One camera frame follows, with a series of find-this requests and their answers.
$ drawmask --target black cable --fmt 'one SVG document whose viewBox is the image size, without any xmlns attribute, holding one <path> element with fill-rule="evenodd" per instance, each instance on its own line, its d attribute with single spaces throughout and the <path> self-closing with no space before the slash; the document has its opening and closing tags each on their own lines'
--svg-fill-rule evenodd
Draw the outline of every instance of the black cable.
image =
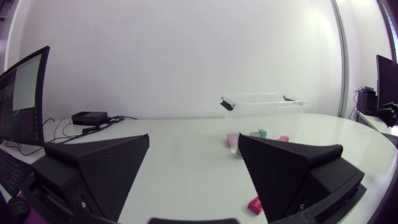
<svg viewBox="0 0 398 224">
<path fill-rule="evenodd" d="M 71 122 L 72 122 L 72 120 L 70 120 L 69 123 L 68 123 L 67 125 L 65 125 L 65 126 L 62 128 L 62 134 L 63 134 L 64 136 L 66 136 L 66 137 L 69 137 L 69 138 L 73 138 L 73 137 L 79 135 L 79 134 L 76 134 L 76 135 L 71 135 L 71 136 L 69 136 L 69 135 L 65 134 L 65 128 L 66 128 L 67 126 L 69 126 Z"/>
<path fill-rule="evenodd" d="M 49 119 L 46 119 L 45 121 L 44 121 L 44 123 L 43 123 L 43 126 L 48 122 L 48 121 L 50 121 L 50 120 L 52 120 L 52 121 L 54 121 L 55 122 L 55 120 L 54 119 L 52 119 L 52 118 L 49 118 Z"/>
<path fill-rule="evenodd" d="M 18 151 L 19 151 L 22 155 L 24 155 L 24 156 L 32 155 L 33 153 L 38 152 L 39 150 L 41 150 L 41 149 L 43 148 L 43 146 L 42 146 L 42 147 L 40 147 L 40 148 L 34 150 L 33 152 L 30 152 L 30 153 L 28 153 L 28 154 L 25 154 L 25 153 L 23 153 L 23 152 L 19 149 L 18 146 L 9 146 L 9 145 L 7 145 L 7 143 L 8 143 L 8 141 L 6 141 L 6 146 L 7 146 L 7 147 L 13 147 L 13 148 L 18 149 Z"/>
<path fill-rule="evenodd" d="M 112 124 L 118 123 L 118 122 L 120 122 L 120 121 L 122 121 L 122 120 L 124 120 L 124 118 L 123 118 L 122 116 L 115 116 L 115 117 L 109 118 L 109 123 L 108 123 L 106 126 L 100 127 L 99 129 L 97 129 L 97 130 L 95 130 L 95 131 L 91 131 L 91 132 L 89 132 L 89 133 L 76 135 L 76 136 L 74 136 L 74 137 L 69 138 L 68 140 L 65 140 L 65 141 L 62 141 L 62 142 L 58 142 L 57 144 L 63 144 L 63 143 L 72 141 L 72 140 L 74 140 L 74 139 L 81 138 L 81 137 L 86 136 L 86 135 L 89 135 L 89 134 L 97 133 L 97 132 L 99 132 L 99 131 L 102 131 L 102 130 L 104 130 L 104 129 L 110 127 Z"/>
<path fill-rule="evenodd" d="M 58 122 L 57 127 L 55 127 L 54 139 L 55 139 L 55 133 L 57 133 L 58 126 L 60 126 L 60 123 L 61 123 L 64 119 L 65 119 L 65 118 L 62 118 L 62 120 L 61 120 L 60 122 Z"/>
<path fill-rule="evenodd" d="M 358 92 L 360 91 L 360 89 L 363 88 L 363 87 L 365 87 L 365 86 L 361 86 L 361 87 L 359 87 L 358 89 L 356 89 L 356 90 L 354 91 L 354 92 L 355 92 L 355 95 L 354 95 L 353 99 L 354 99 L 354 102 L 355 102 L 355 106 L 354 106 L 353 110 L 351 111 L 351 113 L 349 114 L 348 119 L 351 118 L 351 116 L 353 115 L 353 112 L 355 111 L 355 108 L 358 106 L 358 102 L 355 100 L 355 97 L 356 97 L 356 95 L 358 94 Z"/>
<path fill-rule="evenodd" d="M 130 119 L 137 119 L 137 118 L 133 118 L 133 117 L 129 117 L 129 116 L 121 116 L 121 115 L 118 115 L 117 117 L 120 117 L 120 118 L 130 118 Z"/>
</svg>

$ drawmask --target white wall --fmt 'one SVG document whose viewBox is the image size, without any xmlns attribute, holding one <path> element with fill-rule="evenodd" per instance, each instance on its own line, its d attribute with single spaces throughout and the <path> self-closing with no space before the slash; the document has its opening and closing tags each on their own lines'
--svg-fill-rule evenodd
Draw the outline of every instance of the white wall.
<svg viewBox="0 0 398 224">
<path fill-rule="evenodd" d="M 17 11 L 22 4 L 21 2 L 24 0 L 15 0 L 14 3 L 11 5 L 11 7 L 8 10 L 7 17 L 4 20 L 4 24 L 1 28 L 1 35 L 0 35 L 0 72 L 2 73 L 5 71 L 5 60 L 8 60 L 7 55 L 7 43 L 11 39 L 12 36 L 12 28 L 14 27 L 14 21 L 16 20 L 17 17 L 20 17 L 18 15 Z M 19 49 L 15 49 L 13 51 L 15 54 L 19 55 Z"/>
<path fill-rule="evenodd" d="M 32 0 L 19 0 L 15 14 L 12 19 L 10 32 L 7 39 L 6 57 L 4 59 L 4 70 L 17 63 L 21 58 L 19 56 L 22 33 L 24 31 L 27 14 Z"/>
<path fill-rule="evenodd" d="M 348 46 L 349 95 L 346 118 L 361 86 L 377 89 L 376 55 L 391 58 L 386 25 L 375 0 L 337 0 Z"/>
<path fill-rule="evenodd" d="M 337 115 L 329 0 L 32 1 L 19 55 L 51 46 L 44 118 L 222 116 L 223 93 L 281 92 Z"/>
</svg>

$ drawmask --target black device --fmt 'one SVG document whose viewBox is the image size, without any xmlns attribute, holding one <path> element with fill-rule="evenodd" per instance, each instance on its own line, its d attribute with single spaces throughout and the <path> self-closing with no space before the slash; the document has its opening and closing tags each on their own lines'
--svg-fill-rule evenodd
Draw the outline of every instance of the black device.
<svg viewBox="0 0 398 224">
<path fill-rule="evenodd" d="M 32 168 L 29 164 L 0 150 L 0 184 L 11 196 L 18 194 L 19 185 L 31 172 Z"/>
<path fill-rule="evenodd" d="M 0 217 L 2 223 L 5 224 L 11 224 L 17 222 L 15 218 L 11 216 L 6 199 L 4 199 L 1 192 L 0 192 Z"/>
<path fill-rule="evenodd" d="M 50 47 L 44 47 L 0 76 L 0 139 L 41 146 L 42 95 Z"/>
<path fill-rule="evenodd" d="M 378 109 L 385 109 L 386 104 L 398 103 L 398 64 L 377 55 L 377 94 Z"/>
<path fill-rule="evenodd" d="M 377 95 L 372 88 L 358 91 L 356 108 L 365 115 L 377 116 Z"/>
<path fill-rule="evenodd" d="M 45 144 L 46 155 L 32 164 L 22 193 L 50 223 L 90 218 L 86 213 L 116 222 L 148 148 L 147 134 Z"/>
<path fill-rule="evenodd" d="M 377 110 L 377 116 L 387 125 L 394 127 L 397 124 L 398 104 L 386 103 Z"/>
<path fill-rule="evenodd" d="M 341 158 L 340 145 L 307 146 L 242 134 L 238 145 L 269 223 L 321 223 L 344 207 L 331 221 L 336 223 L 355 205 L 351 199 L 364 194 L 364 173 Z"/>
<path fill-rule="evenodd" d="M 73 124 L 101 126 L 108 118 L 107 112 L 80 112 L 72 115 Z"/>
<path fill-rule="evenodd" d="M 148 224 L 239 224 L 234 218 L 222 220 L 166 220 L 161 218 L 151 218 Z"/>
<path fill-rule="evenodd" d="M 13 216 L 19 224 L 23 224 L 25 219 L 29 216 L 30 205 L 23 198 L 13 197 L 8 201 L 7 206 L 11 216 Z"/>
</svg>

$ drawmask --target pink lego brick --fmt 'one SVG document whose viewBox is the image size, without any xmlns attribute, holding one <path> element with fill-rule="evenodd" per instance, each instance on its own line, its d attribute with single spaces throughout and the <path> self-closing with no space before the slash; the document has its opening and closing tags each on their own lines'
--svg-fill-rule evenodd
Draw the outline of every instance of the pink lego brick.
<svg viewBox="0 0 398 224">
<path fill-rule="evenodd" d="M 249 202 L 248 209 L 257 215 L 262 212 L 262 206 L 258 196 Z"/>
<path fill-rule="evenodd" d="M 226 135 L 226 142 L 229 147 L 238 146 L 239 133 L 228 133 Z"/>
<path fill-rule="evenodd" d="M 281 139 L 287 139 L 287 141 L 289 141 L 289 137 L 288 136 L 281 136 Z"/>
</svg>

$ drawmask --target computer monitor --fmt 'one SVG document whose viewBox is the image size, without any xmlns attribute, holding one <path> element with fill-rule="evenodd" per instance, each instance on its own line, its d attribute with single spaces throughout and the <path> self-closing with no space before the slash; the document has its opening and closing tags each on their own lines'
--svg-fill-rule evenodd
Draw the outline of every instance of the computer monitor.
<svg viewBox="0 0 398 224">
<path fill-rule="evenodd" d="M 42 93 L 50 47 L 20 60 L 0 76 L 0 139 L 41 146 Z"/>
<path fill-rule="evenodd" d="M 378 108 L 386 103 L 398 103 L 398 64 L 392 60 L 376 56 Z"/>
</svg>

